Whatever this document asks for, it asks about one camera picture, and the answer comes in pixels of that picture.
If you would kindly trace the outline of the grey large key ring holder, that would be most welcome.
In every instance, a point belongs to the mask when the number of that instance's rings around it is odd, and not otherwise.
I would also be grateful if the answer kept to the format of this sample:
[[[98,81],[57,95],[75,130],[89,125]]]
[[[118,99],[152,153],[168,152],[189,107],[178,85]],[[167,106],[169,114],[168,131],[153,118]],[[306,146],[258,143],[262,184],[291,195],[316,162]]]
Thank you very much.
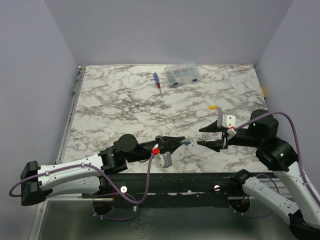
[[[202,142],[202,141],[210,141],[214,139],[214,136],[210,135],[203,135],[203,136],[197,136],[197,137],[187,137],[183,140],[180,141],[180,143],[185,144],[185,142],[191,142],[191,143],[196,143],[196,142]]]

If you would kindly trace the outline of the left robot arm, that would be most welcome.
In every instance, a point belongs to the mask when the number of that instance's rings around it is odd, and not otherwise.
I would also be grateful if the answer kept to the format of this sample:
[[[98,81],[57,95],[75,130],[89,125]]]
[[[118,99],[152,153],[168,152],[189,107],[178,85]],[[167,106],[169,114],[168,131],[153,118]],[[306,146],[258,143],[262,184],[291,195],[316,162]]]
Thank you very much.
[[[66,194],[97,194],[103,198],[110,193],[110,187],[124,196],[110,175],[127,170],[128,163],[144,160],[155,163],[157,168],[168,168],[172,165],[172,153],[185,139],[184,136],[156,136],[153,141],[138,143],[132,134],[124,134],[112,146],[80,160],[54,165],[30,161],[20,174],[18,197],[22,206],[32,206]]]

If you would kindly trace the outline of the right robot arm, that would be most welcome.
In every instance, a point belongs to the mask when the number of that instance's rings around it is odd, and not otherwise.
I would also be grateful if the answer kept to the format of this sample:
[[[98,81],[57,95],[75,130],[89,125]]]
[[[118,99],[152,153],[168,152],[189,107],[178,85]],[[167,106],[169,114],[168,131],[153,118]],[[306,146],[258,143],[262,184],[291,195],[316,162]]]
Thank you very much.
[[[222,112],[202,133],[221,132],[221,139],[198,140],[197,144],[219,152],[228,146],[256,148],[255,155],[283,183],[292,199],[264,185],[257,176],[242,169],[230,178],[230,191],[253,197],[276,213],[298,240],[320,238],[320,195],[309,181],[301,160],[301,151],[277,136],[279,122],[274,112],[258,109],[250,120],[236,126],[236,118]]]

